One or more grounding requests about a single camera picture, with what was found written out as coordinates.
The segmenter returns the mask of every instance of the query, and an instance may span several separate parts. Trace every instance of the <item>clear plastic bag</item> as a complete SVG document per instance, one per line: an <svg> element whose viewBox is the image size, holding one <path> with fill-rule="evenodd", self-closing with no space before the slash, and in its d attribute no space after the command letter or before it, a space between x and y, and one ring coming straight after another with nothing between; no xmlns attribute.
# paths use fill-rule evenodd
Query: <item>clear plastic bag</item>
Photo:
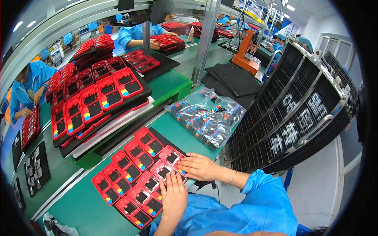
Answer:
<svg viewBox="0 0 378 236"><path fill-rule="evenodd" d="M165 109L209 149L216 150L228 141L232 128L246 110L229 97L220 97L214 89L201 88Z"/></svg>
<svg viewBox="0 0 378 236"><path fill-rule="evenodd" d="M50 213L43 215L43 225L47 236L79 236L75 228L61 225Z"/></svg>

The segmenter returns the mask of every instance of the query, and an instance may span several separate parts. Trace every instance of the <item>red tray with black foam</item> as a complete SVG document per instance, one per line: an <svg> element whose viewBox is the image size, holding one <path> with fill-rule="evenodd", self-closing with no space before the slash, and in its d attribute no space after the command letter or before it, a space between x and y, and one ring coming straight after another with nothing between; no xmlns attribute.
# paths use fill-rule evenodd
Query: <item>red tray with black foam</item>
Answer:
<svg viewBox="0 0 378 236"><path fill-rule="evenodd" d="M171 165L168 165L161 159L157 160L155 164L150 168L150 172L158 179L163 179L165 184L167 184L167 173L171 173L172 171L176 172ZM185 178L182 173L180 173L180 176L183 183L185 183L187 178Z"/></svg>
<svg viewBox="0 0 378 236"><path fill-rule="evenodd" d="M143 87L130 68L115 72L113 77L124 100L143 92Z"/></svg>
<svg viewBox="0 0 378 236"><path fill-rule="evenodd" d="M120 56L108 59L106 63L108 64L111 74L127 67Z"/></svg>
<svg viewBox="0 0 378 236"><path fill-rule="evenodd" d="M93 64L92 71L95 81L99 81L110 75L110 71L105 60Z"/></svg>
<svg viewBox="0 0 378 236"><path fill-rule="evenodd" d="M159 179L156 178L156 176L154 176L151 172L148 170L143 172L142 176L136 180L136 183L161 201L162 196L159 186Z"/></svg>
<svg viewBox="0 0 378 236"><path fill-rule="evenodd" d="M74 75L64 81L64 99L67 100L76 94L79 94L79 83L77 75Z"/></svg>
<svg viewBox="0 0 378 236"><path fill-rule="evenodd" d="M52 106L55 106L64 100L64 83L58 83L54 89Z"/></svg>
<svg viewBox="0 0 378 236"><path fill-rule="evenodd" d="M109 206L113 205L120 198L110 180L102 172L92 178L92 183Z"/></svg>
<svg viewBox="0 0 378 236"><path fill-rule="evenodd" d="M129 183L134 182L141 175L139 168L134 165L124 150L119 150L110 159Z"/></svg>
<svg viewBox="0 0 378 236"><path fill-rule="evenodd" d="M161 201L139 185L135 185L127 193L127 196L136 203L138 207L148 213L150 217L156 217L163 210Z"/></svg>
<svg viewBox="0 0 378 236"><path fill-rule="evenodd" d="M124 196L121 200L117 201L115 206L122 215L124 215L138 229L143 229L152 221L151 217L141 210L135 202L127 196Z"/></svg>
<svg viewBox="0 0 378 236"><path fill-rule="evenodd" d="M164 146L157 138L146 128L141 128L134 134L135 139L144 148L144 150L152 157L155 157L163 150Z"/></svg>
<svg viewBox="0 0 378 236"><path fill-rule="evenodd" d="M66 133L73 136L85 127L80 108L80 96L77 94L64 103L64 120Z"/></svg>
<svg viewBox="0 0 378 236"><path fill-rule="evenodd" d="M87 68L80 72L78 75L79 90L82 90L90 85L95 84L91 68Z"/></svg>
<svg viewBox="0 0 378 236"><path fill-rule="evenodd" d="M90 124L102 117L104 111L100 105L96 85L90 85L80 91L80 107L83 112L84 123Z"/></svg>
<svg viewBox="0 0 378 236"><path fill-rule="evenodd" d="M153 159L147 154L136 139L128 142L123 149L141 171L146 170L154 163Z"/></svg>
<svg viewBox="0 0 378 236"><path fill-rule="evenodd" d="M108 111L123 103L123 98L113 76L108 76L97 81L96 87L100 104L104 111Z"/></svg>
<svg viewBox="0 0 378 236"><path fill-rule="evenodd" d="M51 109L51 131L53 139L58 140L67 133L64 123L64 102L59 102Z"/></svg>
<svg viewBox="0 0 378 236"><path fill-rule="evenodd" d="M110 163L102 170L102 173L110 180L111 185L117 191L120 197L131 190L131 185L126 181L126 177L116 168L116 165Z"/></svg>

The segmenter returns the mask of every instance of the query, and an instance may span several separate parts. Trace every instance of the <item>silver bracelet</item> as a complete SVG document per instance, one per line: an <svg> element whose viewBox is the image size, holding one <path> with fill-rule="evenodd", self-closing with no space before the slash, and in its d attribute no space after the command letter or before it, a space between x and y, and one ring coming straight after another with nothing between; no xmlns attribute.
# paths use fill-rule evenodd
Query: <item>silver bracelet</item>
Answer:
<svg viewBox="0 0 378 236"><path fill-rule="evenodd" d="M231 181L227 184L227 186L230 185L230 183L235 179L236 173L237 173L237 171L235 172L233 178L232 178Z"/></svg>

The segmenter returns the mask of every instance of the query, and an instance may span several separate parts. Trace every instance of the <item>blue hairnet cap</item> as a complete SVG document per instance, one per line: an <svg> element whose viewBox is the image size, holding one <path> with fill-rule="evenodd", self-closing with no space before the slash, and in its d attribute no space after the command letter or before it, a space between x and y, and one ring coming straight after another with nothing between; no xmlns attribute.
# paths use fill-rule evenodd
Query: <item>blue hairnet cap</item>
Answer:
<svg viewBox="0 0 378 236"><path fill-rule="evenodd" d="M286 40L286 37L283 36L282 34L278 34L278 35L277 35L277 38L282 39L282 40Z"/></svg>
<svg viewBox="0 0 378 236"><path fill-rule="evenodd" d="M297 39L298 39L301 43L307 44L307 45L310 47L311 51L314 50L314 49L312 49L312 43L311 43L307 38L300 36L300 37L298 37Z"/></svg>

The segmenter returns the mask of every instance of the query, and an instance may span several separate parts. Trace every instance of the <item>plastic bag with parts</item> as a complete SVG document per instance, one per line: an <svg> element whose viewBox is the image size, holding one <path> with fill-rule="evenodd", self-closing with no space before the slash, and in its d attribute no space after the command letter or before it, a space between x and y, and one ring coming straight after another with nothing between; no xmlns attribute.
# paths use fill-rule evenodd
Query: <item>plastic bag with parts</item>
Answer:
<svg viewBox="0 0 378 236"><path fill-rule="evenodd" d="M229 97L220 97L214 89L200 88L183 100L165 106L201 143L210 150L223 147L232 128L242 120L246 110Z"/></svg>

